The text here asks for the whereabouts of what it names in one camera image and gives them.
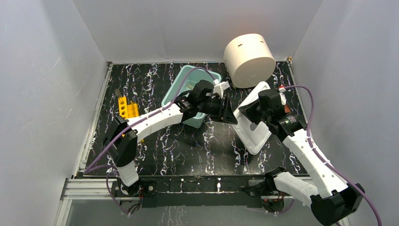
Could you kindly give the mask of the cream cylindrical container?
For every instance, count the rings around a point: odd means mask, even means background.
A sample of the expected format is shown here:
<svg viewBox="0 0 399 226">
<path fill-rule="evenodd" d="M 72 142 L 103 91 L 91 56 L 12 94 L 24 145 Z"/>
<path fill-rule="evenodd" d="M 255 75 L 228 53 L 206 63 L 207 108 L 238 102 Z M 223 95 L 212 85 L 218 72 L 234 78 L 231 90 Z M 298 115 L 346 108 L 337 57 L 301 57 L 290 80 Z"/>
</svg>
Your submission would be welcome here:
<svg viewBox="0 0 399 226">
<path fill-rule="evenodd" d="M 276 67 L 264 37 L 249 33 L 231 40 L 223 53 L 226 69 L 233 85 L 245 89 L 268 80 Z"/>
</svg>

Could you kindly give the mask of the white plastic lid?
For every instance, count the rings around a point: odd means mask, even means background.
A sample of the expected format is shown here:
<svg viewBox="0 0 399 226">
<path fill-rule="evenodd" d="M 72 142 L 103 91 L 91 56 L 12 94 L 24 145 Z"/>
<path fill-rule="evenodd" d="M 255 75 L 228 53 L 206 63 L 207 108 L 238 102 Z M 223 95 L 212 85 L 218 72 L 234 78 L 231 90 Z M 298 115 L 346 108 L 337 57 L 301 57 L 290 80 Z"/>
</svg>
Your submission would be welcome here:
<svg viewBox="0 0 399 226">
<path fill-rule="evenodd" d="M 250 94 L 239 104 L 234 110 L 233 114 L 236 117 L 238 124 L 233 124 L 232 128 L 241 142 L 244 144 L 245 149 L 251 155 L 257 155 L 267 140 L 271 136 L 271 132 L 265 123 L 260 122 L 255 126 L 243 113 L 239 111 L 239 107 L 253 103 L 258 99 L 258 93 L 262 90 L 270 89 L 267 82 L 262 81 L 250 92 Z"/>
</svg>

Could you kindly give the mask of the glass test tube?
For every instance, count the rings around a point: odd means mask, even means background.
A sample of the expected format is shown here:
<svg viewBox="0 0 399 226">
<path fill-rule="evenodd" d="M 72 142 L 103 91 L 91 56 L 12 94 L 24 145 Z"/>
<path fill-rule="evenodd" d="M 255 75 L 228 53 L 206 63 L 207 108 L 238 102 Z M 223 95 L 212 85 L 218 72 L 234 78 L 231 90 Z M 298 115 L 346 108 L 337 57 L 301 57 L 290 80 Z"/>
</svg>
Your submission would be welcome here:
<svg viewBox="0 0 399 226">
<path fill-rule="evenodd" d="M 120 91 L 118 89 L 115 89 L 115 93 L 118 98 L 123 98 L 122 94 L 120 93 Z"/>
</svg>

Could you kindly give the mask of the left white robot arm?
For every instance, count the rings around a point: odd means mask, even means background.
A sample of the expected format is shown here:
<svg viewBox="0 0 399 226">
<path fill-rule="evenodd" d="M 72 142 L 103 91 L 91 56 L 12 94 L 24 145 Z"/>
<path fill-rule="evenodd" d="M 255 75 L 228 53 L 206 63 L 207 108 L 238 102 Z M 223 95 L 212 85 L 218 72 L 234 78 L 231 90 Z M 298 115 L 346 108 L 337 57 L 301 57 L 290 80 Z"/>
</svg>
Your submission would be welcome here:
<svg viewBox="0 0 399 226">
<path fill-rule="evenodd" d="M 122 190 L 127 195 L 135 196 L 140 192 L 135 158 L 137 144 L 147 136 L 191 119 L 197 113 L 207 114 L 215 122 L 238 123 L 230 98 L 225 94 L 229 87 L 228 82 L 200 80 L 192 90 L 178 94 L 164 107 L 135 118 L 117 117 L 113 129 L 106 135 L 104 147 L 114 162 L 123 184 Z"/>
</svg>

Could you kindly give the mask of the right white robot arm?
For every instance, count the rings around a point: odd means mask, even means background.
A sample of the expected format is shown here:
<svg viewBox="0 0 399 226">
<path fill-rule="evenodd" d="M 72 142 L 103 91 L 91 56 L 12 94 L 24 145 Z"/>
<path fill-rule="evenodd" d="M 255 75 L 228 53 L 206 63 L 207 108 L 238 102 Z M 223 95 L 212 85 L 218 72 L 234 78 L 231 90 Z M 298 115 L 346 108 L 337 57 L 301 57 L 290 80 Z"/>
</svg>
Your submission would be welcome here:
<svg viewBox="0 0 399 226">
<path fill-rule="evenodd" d="M 309 184 L 279 167 L 265 174 L 265 190 L 271 195 L 287 193 L 308 206 L 324 226 L 331 226 L 356 212 L 363 200 L 363 187 L 350 184 L 328 166 L 310 140 L 305 119 L 287 113 L 282 93 L 276 89 L 253 90 L 236 110 L 238 119 L 249 127 L 259 125 L 275 135 L 304 166 L 312 179 Z"/>
</svg>

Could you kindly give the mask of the dark book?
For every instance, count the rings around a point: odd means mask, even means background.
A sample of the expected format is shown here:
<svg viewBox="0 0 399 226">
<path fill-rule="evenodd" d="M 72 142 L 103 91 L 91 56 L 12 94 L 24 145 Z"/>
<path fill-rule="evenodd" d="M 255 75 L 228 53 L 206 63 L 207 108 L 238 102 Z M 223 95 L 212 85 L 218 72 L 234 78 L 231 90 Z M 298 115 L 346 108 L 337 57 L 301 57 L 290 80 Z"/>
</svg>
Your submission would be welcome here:
<svg viewBox="0 0 399 226">
<path fill-rule="evenodd" d="M 292 111 L 288 105 L 284 105 L 284 112 L 285 112 L 285 114 L 292 113 Z"/>
</svg>

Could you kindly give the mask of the teal plastic bin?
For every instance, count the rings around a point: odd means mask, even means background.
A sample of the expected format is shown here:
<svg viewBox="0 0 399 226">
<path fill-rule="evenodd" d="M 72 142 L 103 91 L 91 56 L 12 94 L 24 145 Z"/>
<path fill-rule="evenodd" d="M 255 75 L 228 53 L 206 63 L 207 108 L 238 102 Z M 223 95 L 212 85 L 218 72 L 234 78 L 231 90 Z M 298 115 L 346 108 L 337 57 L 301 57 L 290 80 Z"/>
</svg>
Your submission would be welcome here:
<svg viewBox="0 0 399 226">
<path fill-rule="evenodd" d="M 184 87 L 186 81 L 198 83 L 201 80 L 206 80 L 213 84 L 213 80 L 221 81 L 221 79 L 222 77 L 218 73 L 209 72 L 208 70 L 199 67 L 185 65 L 181 68 L 179 74 L 167 91 L 161 102 L 161 105 L 162 107 L 167 106 L 175 95 L 179 95 L 185 91 L 192 91 Z"/>
</svg>

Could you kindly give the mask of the yellow test tube rack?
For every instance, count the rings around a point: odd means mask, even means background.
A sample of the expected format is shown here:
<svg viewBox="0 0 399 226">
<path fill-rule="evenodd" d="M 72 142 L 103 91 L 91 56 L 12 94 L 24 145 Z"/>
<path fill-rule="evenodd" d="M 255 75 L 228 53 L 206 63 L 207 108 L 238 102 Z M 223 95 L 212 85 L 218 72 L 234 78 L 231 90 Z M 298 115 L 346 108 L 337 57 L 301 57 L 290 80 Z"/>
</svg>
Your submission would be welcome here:
<svg viewBox="0 0 399 226">
<path fill-rule="evenodd" d="M 119 115 L 123 119 L 140 116 L 138 104 L 128 101 L 127 97 L 118 97 Z"/>
</svg>

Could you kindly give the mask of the aluminium frame rail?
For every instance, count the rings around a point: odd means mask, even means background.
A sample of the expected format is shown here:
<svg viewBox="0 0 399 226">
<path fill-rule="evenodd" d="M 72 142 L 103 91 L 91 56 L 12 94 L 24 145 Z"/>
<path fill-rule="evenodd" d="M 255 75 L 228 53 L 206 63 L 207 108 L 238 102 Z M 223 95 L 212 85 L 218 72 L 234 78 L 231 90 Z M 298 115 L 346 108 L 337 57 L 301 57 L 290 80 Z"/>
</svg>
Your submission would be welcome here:
<svg viewBox="0 0 399 226">
<path fill-rule="evenodd" d="M 255 176 L 209 177 L 143 177 L 129 194 L 115 177 L 67 179 L 61 198 L 120 200 L 155 197 L 158 194 L 230 194 L 243 192 L 251 196 L 265 196 L 273 190 L 265 188 L 265 179 Z"/>
</svg>

